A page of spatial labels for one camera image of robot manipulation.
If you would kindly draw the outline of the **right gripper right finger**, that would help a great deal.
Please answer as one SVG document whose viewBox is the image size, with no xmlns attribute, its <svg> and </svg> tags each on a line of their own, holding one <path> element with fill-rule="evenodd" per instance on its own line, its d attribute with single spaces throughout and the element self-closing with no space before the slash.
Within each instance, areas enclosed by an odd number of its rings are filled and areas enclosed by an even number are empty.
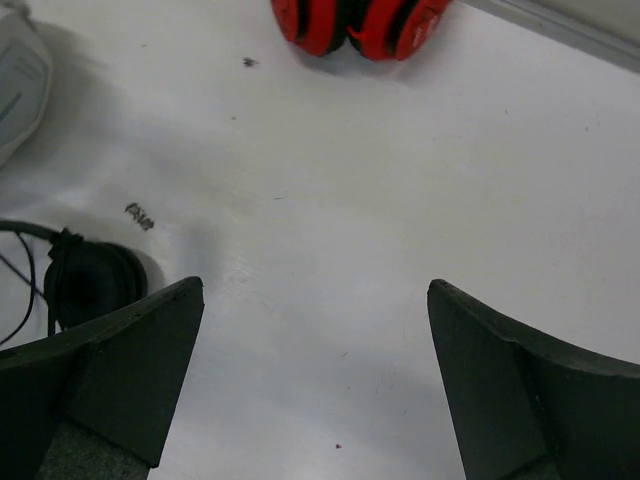
<svg viewBox="0 0 640 480">
<path fill-rule="evenodd" d="M 468 479 L 636 479 L 639 367 L 559 340 L 444 280 L 427 291 Z"/>
</svg>

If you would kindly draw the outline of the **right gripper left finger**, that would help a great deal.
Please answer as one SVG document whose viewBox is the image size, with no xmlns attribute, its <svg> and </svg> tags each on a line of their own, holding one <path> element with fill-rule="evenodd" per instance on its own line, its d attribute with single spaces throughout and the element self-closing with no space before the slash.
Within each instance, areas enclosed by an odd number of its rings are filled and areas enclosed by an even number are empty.
<svg viewBox="0 0 640 480">
<path fill-rule="evenodd" d="M 2 478 L 147 478 L 160 463 L 203 310 L 203 283 L 187 277 L 2 351 Z"/>
</svg>

